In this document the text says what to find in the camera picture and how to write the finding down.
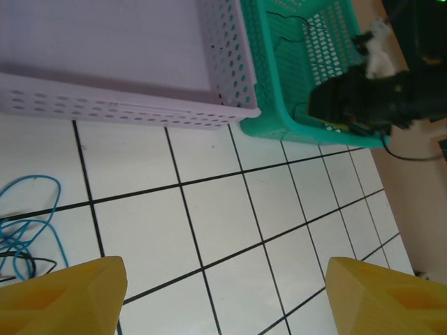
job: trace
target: blue cable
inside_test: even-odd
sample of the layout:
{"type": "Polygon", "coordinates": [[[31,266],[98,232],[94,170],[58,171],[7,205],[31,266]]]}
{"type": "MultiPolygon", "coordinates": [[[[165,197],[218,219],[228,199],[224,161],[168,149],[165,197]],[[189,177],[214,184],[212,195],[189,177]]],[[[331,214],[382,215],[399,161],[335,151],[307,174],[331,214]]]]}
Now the blue cable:
{"type": "MultiPolygon", "coordinates": [[[[3,219],[0,222],[0,252],[10,252],[15,251],[15,254],[13,256],[13,267],[15,271],[15,275],[22,281],[25,281],[31,277],[31,264],[30,260],[26,261],[27,264],[27,272],[28,272],[28,278],[23,276],[20,273],[20,270],[17,266],[17,259],[20,253],[25,252],[28,253],[31,257],[31,253],[29,252],[30,245],[36,240],[36,238],[46,229],[51,229],[54,238],[56,239],[57,245],[59,246],[59,249],[62,254],[62,258],[64,259],[65,266],[68,267],[68,260],[64,251],[64,247],[62,246],[61,240],[59,239],[59,235],[57,234],[55,228],[51,225],[50,221],[53,217],[53,214],[56,212],[57,204],[59,202],[59,198],[61,197],[61,191],[62,191],[62,185],[59,182],[59,180],[50,177],[45,176],[43,174],[33,174],[25,177],[20,177],[19,179],[16,179],[15,181],[12,181],[7,186],[3,188],[0,192],[0,199],[8,192],[12,187],[17,185],[18,183],[28,180],[28,179],[49,179],[56,183],[57,185],[57,195],[56,200],[54,201],[54,205],[51,209],[50,215],[48,216],[47,220],[41,220],[39,218],[26,218],[22,220],[16,220],[9,222],[8,218],[3,219]],[[41,224],[42,227],[40,230],[29,240],[22,241],[21,238],[23,237],[23,234],[27,231],[28,227],[32,224],[41,224]]],[[[6,258],[4,258],[0,262],[0,272],[5,265],[6,258]]]]}

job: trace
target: tiled floor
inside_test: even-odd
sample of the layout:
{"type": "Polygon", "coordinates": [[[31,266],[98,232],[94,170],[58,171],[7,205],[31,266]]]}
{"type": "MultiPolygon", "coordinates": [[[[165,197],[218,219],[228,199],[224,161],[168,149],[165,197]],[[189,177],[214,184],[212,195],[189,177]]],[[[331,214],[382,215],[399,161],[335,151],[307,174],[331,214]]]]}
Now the tiled floor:
{"type": "MultiPolygon", "coordinates": [[[[336,334],[332,256],[411,273],[369,150],[217,132],[0,116],[1,184],[50,174],[72,265],[124,258],[118,334],[336,334]]],[[[30,181],[1,216],[45,217],[30,181]]],[[[31,249],[61,260],[51,235],[31,249]]]]}

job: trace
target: white floor tile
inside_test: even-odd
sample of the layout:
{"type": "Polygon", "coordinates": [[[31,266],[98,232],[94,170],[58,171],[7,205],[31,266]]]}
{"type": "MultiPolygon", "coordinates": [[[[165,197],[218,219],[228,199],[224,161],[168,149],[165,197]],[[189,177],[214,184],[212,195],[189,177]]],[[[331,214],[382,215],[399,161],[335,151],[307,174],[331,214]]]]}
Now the white floor tile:
{"type": "Polygon", "coordinates": [[[191,181],[240,171],[230,131],[169,129],[175,160],[182,181],[191,181]]]}
{"type": "Polygon", "coordinates": [[[326,291],[289,316],[288,325],[292,335],[338,335],[326,291]]]}
{"type": "Polygon", "coordinates": [[[245,135],[238,124],[231,130],[244,170],[286,162],[281,142],[245,135]]]}
{"type": "Polygon", "coordinates": [[[342,209],[344,222],[359,260],[380,246],[366,201],[342,209]]]}
{"type": "Polygon", "coordinates": [[[346,145],[322,145],[320,146],[321,153],[323,155],[335,154],[337,152],[346,151],[348,147],[346,145]]]}
{"type": "Polygon", "coordinates": [[[391,269],[414,275],[413,267],[411,266],[408,255],[406,254],[404,242],[402,242],[400,236],[386,244],[383,250],[385,251],[391,269]]]}
{"type": "Polygon", "coordinates": [[[268,335],[288,335],[286,322],[283,321],[267,332],[268,335]]]}
{"type": "Polygon", "coordinates": [[[340,206],[356,201],[363,196],[356,170],[348,153],[324,158],[329,177],[334,186],[340,206]]]}
{"type": "Polygon", "coordinates": [[[245,177],[264,239],[305,222],[287,166],[251,172],[245,177]]]}
{"type": "Polygon", "coordinates": [[[78,123],[93,198],[177,183],[161,127],[78,123]]]}
{"type": "MultiPolygon", "coordinates": [[[[45,220],[47,219],[47,216],[41,216],[40,218],[45,220]]],[[[90,207],[58,211],[54,214],[51,224],[59,235],[69,266],[100,258],[101,255],[96,240],[90,207]]],[[[21,240],[30,240],[41,227],[41,225],[35,225],[34,228],[28,229],[21,240]]],[[[64,259],[62,258],[61,251],[50,228],[46,228],[36,238],[33,244],[29,247],[29,251],[34,257],[55,260],[57,266],[53,271],[65,269],[64,259]]],[[[18,264],[20,272],[23,275],[26,275],[26,266],[24,266],[22,262],[19,262],[18,264]]],[[[38,261],[36,262],[36,266],[37,275],[40,276],[49,270],[52,264],[38,261]]],[[[14,274],[12,262],[10,260],[6,262],[2,274],[14,274]]],[[[7,284],[18,281],[19,280],[9,281],[7,284]]]]}
{"type": "Polygon", "coordinates": [[[286,313],[324,286],[306,227],[267,243],[267,251],[286,313]]]}
{"type": "Polygon", "coordinates": [[[376,163],[372,158],[371,150],[357,150],[351,152],[351,155],[365,195],[381,190],[383,184],[377,171],[376,163]]]}
{"type": "Polygon", "coordinates": [[[178,188],[95,205],[106,255],[124,259],[126,298],[199,267],[178,188]]]}
{"type": "Polygon", "coordinates": [[[388,264],[386,263],[385,254],[383,253],[382,248],[378,251],[370,255],[366,260],[366,263],[377,265],[378,267],[388,268],[388,264]]]}
{"type": "Polygon", "coordinates": [[[324,273],[328,270],[331,257],[354,258],[340,213],[337,212],[317,220],[309,227],[324,273]]]}
{"type": "MultiPolygon", "coordinates": [[[[1,187],[28,174],[47,174],[62,184],[59,206],[87,200],[71,121],[0,115],[1,187]]],[[[54,204],[55,184],[35,179],[10,189],[0,214],[29,213],[54,204]]]]}
{"type": "Polygon", "coordinates": [[[258,334],[282,316],[262,247],[206,273],[222,334],[258,334]]]}
{"type": "Polygon", "coordinates": [[[241,175],[184,187],[203,263],[261,241],[241,175]]]}
{"type": "Polygon", "coordinates": [[[385,243],[399,232],[386,193],[377,193],[367,198],[367,201],[374,223],[376,223],[381,243],[385,243]]]}
{"type": "Polygon", "coordinates": [[[318,157],[321,155],[318,145],[282,142],[284,150],[286,151],[287,160],[289,162],[298,161],[311,157],[318,157]]]}
{"type": "Polygon", "coordinates": [[[217,334],[202,274],[124,305],[124,335],[217,334]]]}
{"type": "Polygon", "coordinates": [[[307,220],[337,208],[323,159],[292,164],[291,169],[307,220]]]}

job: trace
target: black grout line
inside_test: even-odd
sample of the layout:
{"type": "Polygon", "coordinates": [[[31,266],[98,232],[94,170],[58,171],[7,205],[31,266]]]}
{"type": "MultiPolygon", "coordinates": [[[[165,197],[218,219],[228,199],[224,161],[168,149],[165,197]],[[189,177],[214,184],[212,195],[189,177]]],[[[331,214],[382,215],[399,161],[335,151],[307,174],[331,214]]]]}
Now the black grout line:
{"type": "Polygon", "coordinates": [[[151,288],[151,289],[146,290],[144,292],[138,293],[137,295],[134,295],[133,297],[125,299],[123,305],[130,304],[131,302],[134,302],[135,300],[138,300],[140,298],[146,297],[147,295],[150,295],[151,293],[154,293],[154,292],[156,292],[158,290],[161,290],[162,288],[167,288],[168,286],[170,286],[172,284],[178,283],[179,281],[182,281],[183,279],[191,277],[191,276],[193,276],[195,274],[199,274],[202,271],[203,270],[200,269],[200,268],[199,269],[195,269],[195,270],[193,270],[191,272],[188,272],[187,274],[184,274],[184,275],[179,276],[177,278],[171,279],[170,281],[167,281],[167,282],[165,282],[163,284],[155,286],[154,288],[151,288]]]}
{"type": "Polygon", "coordinates": [[[379,247],[375,248],[371,253],[367,254],[362,261],[367,260],[368,258],[370,258],[372,255],[374,255],[377,251],[379,251],[380,249],[382,249],[383,253],[385,254],[385,258],[386,258],[386,252],[383,249],[384,246],[386,246],[388,243],[390,243],[393,239],[395,239],[396,237],[398,237],[400,235],[400,233],[398,232],[396,235],[394,235],[393,237],[391,237],[390,239],[387,239],[385,241],[385,243],[381,244],[379,247]]]}
{"type": "Polygon", "coordinates": [[[348,227],[346,226],[346,221],[344,220],[344,216],[343,216],[342,208],[340,207],[340,203],[339,203],[339,201],[338,201],[337,193],[335,192],[334,184],[332,183],[332,179],[330,178],[330,173],[329,173],[328,166],[327,166],[326,161],[325,161],[324,158],[323,158],[323,164],[324,164],[324,168],[325,168],[325,170],[326,170],[326,173],[328,174],[328,178],[329,178],[329,182],[330,182],[330,187],[332,188],[332,192],[334,193],[335,201],[337,202],[337,206],[338,206],[339,211],[340,211],[340,216],[342,217],[342,221],[343,221],[343,226],[344,226],[344,229],[346,230],[346,234],[348,235],[349,244],[351,245],[351,249],[352,249],[352,252],[353,252],[353,254],[354,254],[354,258],[355,258],[355,259],[358,259],[358,258],[357,258],[357,255],[356,255],[356,251],[354,250],[354,245],[353,245],[353,243],[352,243],[351,236],[349,235],[348,227]]]}
{"type": "Polygon", "coordinates": [[[261,333],[259,333],[259,335],[264,335],[266,333],[268,333],[270,330],[272,330],[273,328],[275,328],[277,325],[279,325],[281,322],[283,322],[284,320],[287,320],[287,318],[285,318],[284,316],[282,318],[280,318],[279,320],[273,322],[270,326],[268,326],[267,328],[265,328],[261,333]]]}
{"type": "MultiPolygon", "coordinates": [[[[356,166],[356,163],[354,162],[354,158],[352,157],[351,152],[349,153],[349,156],[351,157],[351,162],[354,165],[354,170],[356,171],[357,179],[358,179],[358,182],[360,183],[360,188],[362,189],[362,194],[365,196],[365,189],[363,188],[362,181],[360,180],[360,176],[358,175],[357,166],[356,166]]],[[[372,224],[374,225],[374,230],[376,231],[377,238],[379,239],[380,245],[382,245],[382,240],[379,235],[379,230],[377,229],[377,226],[376,226],[376,221],[374,220],[374,217],[372,215],[371,208],[369,207],[368,201],[365,201],[365,202],[366,202],[366,206],[368,208],[369,216],[371,217],[371,220],[372,220],[372,224]]],[[[383,251],[383,254],[385,255],[386,264],[388,265],[388,267],[390,267],[390,263],[388,262],[388,257],[386,257],[385,251],[383,251]]]]}
{"type": "Polygon", "coordinates": [[[324,290],[326,289],[326,287],[321,288],[320,290],[316,291],[313,295],[311,295],[309,298],[307,298],[306,300],[304,300],[301,304],[299,304],[298,306],[296,306],[293,310],[291,310],[290,312],[288,312],[286,314],[286,317],[288,318],[289,316],[291,316],[292,314],[294,314],[298,309],[300,309],[301,307],[303,307],[305,304],[307,304],[308,302],[310,302],[313,298],[317,297],[320,293],[322,293],[324,290]]]}
{"type": "MultiPolygon", "coordinates": [[[[89,205],[88,201],[78,202],[76,204],[68,204],[65,206],[59,206],[56,208],[56,211],[66,211],[68,209],[74,209],[74,208],[79,208],[79,207],[88,206],[88,205],[89,205]]],[[[51,211],[52,211],[51,209],[43,209],[41,211],[30,211],[30,212],[23,213],[23,214],[16,214],[16,215],[9,216],[7,219],[10,221],[22,220],[23,218],[30,218],[33,216],[46,215],[46,214],[49,214],[51,211]]]]}
{"type": "MultiPolygon", "coordinates": [[[[357,150],[363,150],[363,148],[352,149],[350,151],[357,151],[357,150]]],[[[262,170],[268,170],[268,169],[272,169],[272,168],[279,168],[281,166],[301,163],[301,162],[305,162],[305,161],[312,161],[312,160],[318,159],[318,158],[330,157],[330,156],[335,156],[335,155],[338,155],[338,154],[345,154],[345,153],[350,152],[350,151],[340,151],[340,152],[335,152],[335,153],[332,153],[332,154],[325,154],[325,155],[322,155],[322,156],[315,156],[315,157],[297,159],[297,160],[291,161],[291,162],[278,163],[278,164],[267,165],[267,166],[263,166],[263,167],[256,167],[254,169],[248,169],[248,170],[244,170],[244,171],[237,171],[237,172],[232,172],[232,173],[227,173],[227,174],[220,174],[218,176],[202,178],[202,179],[197,179],[197,180],[193,180],[193,181],[184,181],[184,182],[180,182],[178,184],[171,184],[171,185],[160,186],[160,187],[156,187],[156,188],[148,188],[148,189],[141,190],[141,191],[135,191],[135,192],[125,193],[125,194],[120,194],[120,195],[113,195],[113,196],[106,197],[106,198],[100,198],[100,199],[93,199],[92,198],[91,200],[86,201],[86,202],[78,202],[78,203],[75,203],[75,204],[68,204],[66,206],[57,207],[56,211],[66,211],[68,209],[74,209],[74,208],[78,208],[78,207],[88,206],[90,204],[100,204],[100,203],[103,203],[103,202],[109,202],[109,201],[114,201],[114,200],[131,198],[131,197],[134,197],[134,196],[144,195],[144,194],[148,194],[148,193],[154,193],[154,192],[159,192],[159,191],[164,191],[164,190],[170,190],[172,188],[177,188],[177,187],[180,187],[180,186],[188,186],[188,185],[199,184],[199,183],[203,183],[203,182],[206,182],[206,181],[212,181],[212,180],[216,180],[216,179],[222,179],[222,178],[227,178],[227,177],[234,177],[234,176],[238,176],[238,175],[244,174],[244,173],[251,173],[251,172],[257,172],[257,171],[262,171],[262,170]]],[[[17,214],[17,215],[14,215],[14,216],[9,216],[7,219],[10,220],[10,221],[21,220],[23,218],[28,218],[28,217],[31,217],[31,216],[40,216],[40,215],[49,214],[51,211],[52,211],[51,208],[43,209],[43,210],[40,210],[40,211],[33,211],[33,212],[27,212],[27,213],[23,213],[23,214],[17,214]]]]}
{"type": "Polygon", "coordinates": [[[84,175],[85,187],[87,189],[87,196],[89,198],[89,206],[91,211],[91,217],[93,218],[93,224],[95,227],[96,240],[98,241],[99,254],[101,255],[101,257],[104,257],[105,253],[104,253],[103,240],[101,239],[101,232],[99,230],[99,224],[98,219],[96,217],[95,206],[93,205],[93,197],[91,196],[89,177],[87,176],[87,168],[85,166],[84,154],[82,153],[82,145],[79,137],[78,125],[76,124],[76,121],[72,121],[72,124],[73,124],[73,131],[75,133],[76,145],[78,147],[79,159],[82,166],[82,174],[84,175]]]}
{"type": "MultiPolygon", "coordinates": [[[[237,151],[236,141],[235,141],[235,138],[234,138],[234,136],[233,136],[233,132],[231,131],[231,127],[230,127],[230,125],[228,125],[228,131],[230,132],[231,141],[233,142],[233,146],[234,146],[234,149],[235,149],[236,158],[237,158],[237,161],[238,161],[238,163],[239,163],[240,170],[241,170],[241,172],[244,172],[244,169],[243,169],[243,167],[242,167],[242,162],[241,162],[241,160],[240,160],[240,155],[239,155],[239,152],[237,151]]],[[[245,174],[244,174],[244,173],[242,173],[242,178],[244,179],[244,185],[245,185],[245,188],[246,188],[246,190],[247,190],[247,195],[248,195],[248,197],[249,197],[249,202],[250,202],[250,206],[251,206],[251,211],[253,212],[254,220],[255,220],[255,222],[256,222],[256,227],[258,228],[259,237],[261,238],[261,241],[264,242],[263,232],[262,232],[262,230],[261,230],[261,226],[259,225],[258,215],[256,214],[256,209],[254,208],[253,199],[251,198],[251,193],[250,193],[249,185],[248,185],[248,183],[247,183],[247,178],[245,177],[245,174]]],[[[272,276],[273,285],[274,285],[274,290],[275,290],[276,293],[277,293],[278,300],[279,300],[279,305],[281,306],[282,315],[285,316],[285,315],[286,315],[286,311],[285,311],[285,309],[284,309],[284,304],[283,304],[282,299],[281,299],[281,293],[279,293],[279,288],[278,288],[277,280],[276,280],[276,278],[275,278],[275,276],[274,276],[274,272],[273,272],[273,268],[272,268],[272,263],[270,262],[270,257],[268,256],[267,246],[265,245],[265,243],[263,243],[263,249],[264,249],[265,258],[267,259],[267,264],[268,264],[268,268],[269,268],[269,271],[270,271],[270,275],[272,276]]],[[[290,326],[288,325],[288,321],[287,321],[287,320],[286,320],[286,326],[287,326],[287,330],[288,330],[289,335],[292,335],[292,333],[291,333],[291,328],[290,328],[290,326]]]]}
{"type": "Polygon", "coordinates": [[[287,318],[289,316],[291,316],[292,314],[294,314],[298,309],[302,308],[305,304],[307,304],[308,302],[310,302],[313,298],[316,298],[320,293],[322,293],[324,290],[326,289],[326,287],[321,288],[320,290],[316,291],[313,295],[311,295],[309,298],[307,298],[306,300],[304,300],[301,304],[299,304],[298,306],[296,306],[294,309],[292,309],[290,312],[288,312],[284,317],[280,318],[278,321],[273,322],[269,327],[267,327],[266,329],[264,329],[261,333],[259,333],[259,335],[265,335],[266,333],[268,333],[270,330],[272,330],[274,327],[276,327],[279,323],[281,323],[282,321],[287,321],[287,318]]]}
{"type": "Polygon", "coordinates": [[[118,325],[117,325],[117,333],[118,335],[123,335],[123,330],[121,328],[121,322],[118,320],[118,325]]]}
{"type": "MultiPolygon", "coordinates": [[[[352,204],[355,204],[355,203],[357,203],[357,202],[359,202],[359,201],[361,201],[361,200],[367,199],[368,197],[373,196],[373,195],[375,195],[375,194],[377,194],[377,193],[379,193],[379,192],[381,192],[381,191],[383,191],[383,190],[380,190],[380,191],[376,191],[376,192],[374,192],[374,193],[371,193],[370,195],[367,195],[367,196],[364,197],[364,198],[361,198],[361,199],[359,199],[359,200],[356,200],[356,201],[354,201],[354,202],[351,202],[351,203],[349,203],[349,204],[346,204],[344,207],[351,206],[352,204]]],[[[212,263],[209,263],[208,265],[204,265],[203,268],[196,269],[196,270],[194,270],[194,271],[189,272],[188,274],[185,274],[185,275],[183,275],[183,276],[174,278],[174,279],[172,279],[171,281],[168,281],[168,282],[163,283],[163,284],[160,284],[160,285],[158,285],[158,286],[156,286],[156,287],[154,287],[154,288],[151,288],[151,289],[149,289],[149,290],[146,290],[146,291],[144,291],[144,292],[142,292],[142,293],[139,293],[138,295],[135,295],[135,296],[133,296],[133,297],[130,297],[130,298],[126,299],[126,300],[124,301],[124,304],[128,304],[128,303],[130,303],[130,302],[134,302],[135,300],[138,300],[138,299],[141,298],[141,297],[145,297],[145,296],[147,296],[147,295],[149,295],[149,294],[151,294],[151,293],[153,293],[153,292],[156,292],[156,291],[160,290],[161,288],[165,288],[166,286],[169,286],[169,285],[171,285],[171,284],[173,284],[173,283],[176,283],[176,282],[178,282],[178,281],[181,281],[182,279],[186,279],[186,278],[188,278],[188,277],[190,277],[190,276],[193,276],[194,274],[198,274],[198,273],[200,273],[200,272],[203,271],[203,270],[208,270],[208,269],[210,269],[210,268],[212,268],[212,267],[215,267],[215,266],[217,266],[217,265],[219,265],[219,264],[221,264],[221,263],[223,263],[223,262],[226,262],[227,260],[230,260],[230,259],[232,259],[232,258],[234,258],[234,257],[239,256],[239,255],[242,255],[243,253],[246,253],[246,252],[248,252],[248,251],[250,251],[250,250],[253,250],[253,249],[255,249],[255,248],[258,248],[258,247],[262,246],[263,244],[266,244],[266,243],[268,243],[268,242],[270,242],[270,241],[273,241],[273,240],[275,240],[275,239],[278,239],[278,238],[280,238],[280,237],[283,237],[284,235],[287,235],[289,232],[294,232],[295,230],[298,230],[298,229],[300,229],[300,228],[302,228],[302,227],[304,227],[304,226],[310,225],[311,223],[313,223],[313,222],[315,222],[315,221],[318,221],[318,220],[321,220],[322,218],[325,218],[326,216],[329,216],[329,215],[331,215],[331,214],[337,213],[338,211],[339,211],[339,209],[334,209],[333,211],[329,211],[328,213],[326,213],[326,214],[324,214],[324,215],[321,215],[321,216],[319,216],[318,218],[313,218],[312,220],[310,220],[310,221],[308,221],[308,222],[306,222],[306,223],[302,223],[302,224],[300,224],[300,225],[297,225],[297,226],[294,227],[294,228],[291,228],[291,229],[289,229],[289,230],[286,230],[285,232],[282,232],[282,233],[280,233],[280,234],[277,234],[277,235],[275,235],[275,236],[273,236],[273,237],[270,237],[270,238],[268,238],[268,239],[266,239],[266,240],[264,240],[264,241],[258,242],[258,243],[256,243],[256,244],[254,244],[254,245],[252,245],[252,246],[249,246],[249,247],[247,247],[247,248],[245,248],[245,249],[242,249],[242,250],[240,250],[240,251],[238,251],[238,252],[236,252],[236,253],[232,253],[231,255],[228,255],[228,256],[226,256],[226,257],[224,257],[224,258],[221,258],[220,260],[216,260],[216,261],[214,261],[214,262],[212,262],[212,263]]]]}
{"type": "MultiPolygon", "coordinates": [[[[286,161],[288,161],[287,153],[286,153],[286,150],[285,150],[284,145],[283,145],[282,142],[281,142],[281,148],[282,148],[282,151],[284,152],[284,155],[285,155],[285,157],[286,157],[286,161]]],[[[302,215],[303,215],[303,217],[304,217],[304,219],[305,219],[305,222],[307,222],[307,217],[306,217],[306,213],[305,213],[305,208],[302,206],[300,193],[298,192],[298,187],[296,186],[296,183],[295,183],[295,177],[293,176],[292,168],[291,168],[290,165],[287,165],[287,167],[288,167],[288,171],[289,171],[289,173],[291,174],[293,187],[295,188],[295,193],[296,193],[296,195],[297,195],[297,197],[298,197],[298,202],[300,203],[300,207],[301,207],[302,215]]],[[[311,241],[311,243],[312,243],[312,247],[314,248],[314,252],[315,252],[315,256],[316,256],[316,260],[317,260],[317,262],[318,262],[318,266],[320,267],[321,275],[322,275],[323,280],[324,280],[324,271],[323,271],[323,267],[321,266],[320,257],[318,256],[318,251],[316,250],[316,247],[315,247],[314,238],[312,237],[312,233],[311,233],[311,231],[310,231],[310,227],[309,227],[309,225],[306,225],[306,226],[307,226],[307,232],[309,233],[309,236],[310,236],[310,241],[311,241]]]]}
{"type": "Polygon", "coordinates": [[[217,332],[218,332],[219,335],[222,335],[221,326],[219,324],[219,319],[217,317],[216,306],[214,305],[214,302],[213,302],[213,299],[212,299],[212,295],[211,295],[210,284],[208,283],[207,275],[206,275],[205,270],[203,268],[202,255],[200,254],[200,249],[198,247],[198,241],[197,241],[196,233],[194,232],[193,221],[191,220],[191,215],[189,213],[189,208],[188,208],[188,202],[186,201],[186,196],[184,194],[184,189],[183,189],[183,186],[181,185],[182,182],[180,180],[180,173],[179,173],[179,169],[178,169],[178,166],[177,166],[177,162],[175,160],[174,149],[173,149],[172,143],[170,141],[169,132],[168,132],[167,128],[165,128],[165,134],[166,134],[166,139],[167,139],[168,145],[169,145],[170,155],[171,155],[171,157],[173,159],[175,174],[177,175],[177,181],[180,184],[180,187],[179,187],[180,188],[180,193],[182,194],[183,204],[184,204],[184,208],[185,208],[185,211],[186,211],[186,217],[188,218],[189,228],[191,229],[191,235],[193,237],[194,246],[196,247],[197,257],[198,257],[198,261],[199,261],[199,264],[200,264],[200,270],[201,270],[202,275],[203,275],[203,281],[205,282],[205,287],[206,287],[206,290],[207,290],[207,293],[208,293],[208,298],[210,299],[212,314],[214,316],[214,321],[216,323],[217,332]]]}

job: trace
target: cable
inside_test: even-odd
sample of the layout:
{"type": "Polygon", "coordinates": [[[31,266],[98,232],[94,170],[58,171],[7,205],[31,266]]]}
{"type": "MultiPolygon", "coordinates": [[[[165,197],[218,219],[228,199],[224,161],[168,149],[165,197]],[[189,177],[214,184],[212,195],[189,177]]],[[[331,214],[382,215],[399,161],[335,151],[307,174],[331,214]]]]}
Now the cable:
{"type": "Polygon", "coordinates": [[[381,141],[383,144],[383,148],[386,150],[386,152],[388,152],[391,156],[400,159],[401,161],[408,161],[408,162],[431,162],[431,161],[437,161],[439,159],[444,159],[444,155],[438,155],[438,156],[433,156],[433,157],[429,157],[429,158],[409,158],[409,157],[401,157],[398,156],[396,154],[394,154],[393,152],[391,152],[390,148],[388,147],[388,145],[386,144],[386,135],[385,133],[381,133],[381,141]]]}
{"type": "Polygon", "coordinates": [[[310,27],[313,27],[313,25],[311,25],[311,24],[309,23],[309,21],[308,21],[305,17],[303,17],[303,16],[299,16],[299,15],[284,16],[284,15],[282,15],[282,14],[275,13],[275,12],[270,12],[270,11],[267,11],[266,13],[267,13],[267,14],[271,14],[271,15],[276,15],[276,16],[279,16],[279,17],[282,17],[283,19],[291,19],[291,18],[298,18],[298,19],[301,19],[301,20],[305,21],[306,28],[307,28],[307,34],[306,34],[306,36],[305,36],[304,38],[301,38],[300,40],[291,40],[291,39],[289,39],[289,38],[280,36],[280,37],[279,37],[279,43],[277,44],[276,47],[273,48],[273,50],[275,50],[275,51],[276,51],[276,49],[279,47],[279,45],[281,44],[281,42],[282,42],[283,40],[285,40],[286,42],[290,42],[290,43],[302,43],[302,42],[305,42],[305,41],[306,41],[306,37],[308,37],[308,35],[310,34],[310,27]]]}
{"type": "MultiPolygon", "coordinates": [[[[58,204],[59,198],[61,196],[61,190],[62,190],[61,183],[59,183],[59,181],[53,177],[45,176],[42,174],[35,174],[35,175],[21,177],[19,179],[16,179],[15,181],[12,181],[11,183],[9,183],[9,185],[5,186],[3,188],[3,190],[1,190],[0,199],[15,185],[21,183],[22,181],[28,180],[28,179],[49,179],[49,180],[53,181],[57,185],[57,195],[56,195],[54,205],[51,209],[50,215],[48,216],[47,220],[41,220],[39,218],[26,218],[26,219],[22,219],[22,220],[9,222],[9,220],[6,218],[6,219],[3,219],[2,221],[0,221],[0,251],[5,251],[7,253],[9,253],[9,252],[14,253],[14,255],[12,257],[13,257],[13,267],[14,267],[15,275],[17,276],[17,278],[19,278],[22,281],[24,281],[28,278],[33,278],[32,277],[32,275],[33,275],[32,262],[30,263],[30,262],[26,261],[27,271],[28,271],[27,278],[18,269],[17,259],[21,258],[20,256],[23,254],[29,255],[30,259],[32,258],[33,260],[44,260],[44,261],[52,262],[53,264],[54,263],[57,264],[55,261],[48,260],[46,258],[34,258],[34,257],[32,257],[32,255],[29,251],[30,245],[32,245],[32,243],[36,240],[36,238],[46,228],[49,228],[52,231],[54,238],[56,239],[57,245],[61,251],[62,258],[64,260],[64,264],[66,267],[68,267],[68,260],[67,260],[67,257],[66,257],[65,251],[64,251],[64,247],[62,246],[61,240],[59,239],[59,236],[58,236],[55,228],[50,223],[54,213],[56,212],[57,204],[58,204]],[[35,225],[35,224],[40,224],[40,225],[42,225],[42,227],[38,230],[38,232],[31,239],[24,240],[24,241],[21,240],[21,238],[23,238],[25,232],[28,230],[30,225],[35,225]]],[[[4,258],[0,262],[0,271],[3,268],[3,266],[5,265],[5,262],[6,262],[6,258],[4,258]]]]}
{"type": "MultiPolygon", "coordinates": [[[[9,252],[5,252],[5,253],[0,253],[0,258],[6,258],[6,257],[14,257],[15,256],[15,252],[14,251],[9,251],[9,252]]],[[[31,278],[35,278],[36,277],[36,271],[37,271],[37,266],[36,266],[36,261],[37,260],[41,260],[44,262],[49,262],[52,263],[53,266],[50,267],[49,270],[47,270],[45,272],[45,274],[49,274],[51,271],[53,271],[53,269],[57,266],[57,262],[55,260],[51,260],[49,258],[37,258],[37,257],[32,257],[31,255],[29,255],[28,253],[20,253],[17,258],[21,258],[23,260],[26,260],[27,262],[29,261],[31,263],[31,278]]],[[[16,276],[8,276],[5,279],[0,280],[0,283],[4,283],[6,281],[11,281],[17,279],[16,276]]]]}

